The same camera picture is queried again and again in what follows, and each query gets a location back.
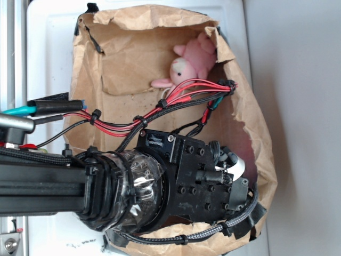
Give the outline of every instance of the green wire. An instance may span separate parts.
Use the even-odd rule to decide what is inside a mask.
[[[13,108],[13,109],[3,111],[3,114],[8,114],[12,116],[16,116],[16,115],[28,116],[29,114],[35,113],[36,111],[37,111],[37,107],[22,106],[19,108]]]
[[[222,100],[223,100],[223,97],[220,97],[220,98],[216,99],[216,101],[215,101],[214,105],[212,106],[212,108],[214,108],[214,109],[217,108],[218,105],[219,105],[219,103],[220,103]]]

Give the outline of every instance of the clear plastic wrap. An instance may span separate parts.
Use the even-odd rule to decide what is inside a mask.
[[[145,155],[135,149],[121,153],[126,164],[116,154],[105,153],[103,156],[111,159],[121,169],[122,184],[119,186],[116,196],[115,220],[108,228],[133,233],[148,224],[157,214],[163,196],[161,165],[151,156]],[[130,166],[133,185],[135,188],[136,202],[130,205],[130,184],[128,169]]]

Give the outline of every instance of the stuffed animal ear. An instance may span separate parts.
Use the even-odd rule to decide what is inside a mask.
[[[200,43],[201,48],[209,54],[213,54],[216,50],[215,45],[211,41],[211,39],[204,33],[201,32],[198,36],[198,42]]]
[[[156,79],[151,82],[150,84],[154,88],[170,88],[174,84],[172,83],[172,80],[169,78],[164,78],[164,79]]]
[[[184,51],[186,49],[186,45],[175,45],[174,48],[173,48],[173,51],[179,55],[179,56],[182,56]]]

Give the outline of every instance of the brown paper bag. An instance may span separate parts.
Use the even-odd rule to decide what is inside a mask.
[[[209,123],[196,138],[208,143],[218,140],[247,164],[245,176],[258,183],[259,203],[267,210],[277,186],[271,138],[252,90],[234,55],[217,30],[218,22],[187,10],[159,5],[144,5],[120,10],[85,13],[78,18],[79,35],[74,40],[74,70],[70,95],[84,99],[91,111],[100,109],[101,119],[130,123],[157,104],[161,92],[150,82],[169,76],[177,55],[176,44],[185,44],[202,31],[217,47],[217,64],[209,80],[228,78],[238,82],[234,95],[226,97],[213,112]],[[149,129],[171,131],[200,118],[206,106],[181,109],[149,124]],[[66,125],[77,121],[69,118]],[[115,150],[122,139],[110,137],[91,125],[77,127],[66,135],[75,151],[90,145],[101,151]],[[127,148],[136,145],[135,138]],[[255,226],[258,236],[265,217]],[[172,237],[205,230],[206,223],[178,224],[145,237]],[[129,243],[120,248],[131,255],[218,255],[249,242],[251,232],[236,240],[219,233],[201,242],[179,245],[140,245]]]

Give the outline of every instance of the pink stuffed animal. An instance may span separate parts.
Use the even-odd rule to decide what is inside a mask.
[[[175,45],[173,50],[181,57],[172,62],[170,78],[151,82],[151,86],[155,88],[170,88],[169,93],[187,79],[207,79],[217,60],[216,47],[204,32],[200,33],[198,38],[190,40],[187,45]]]

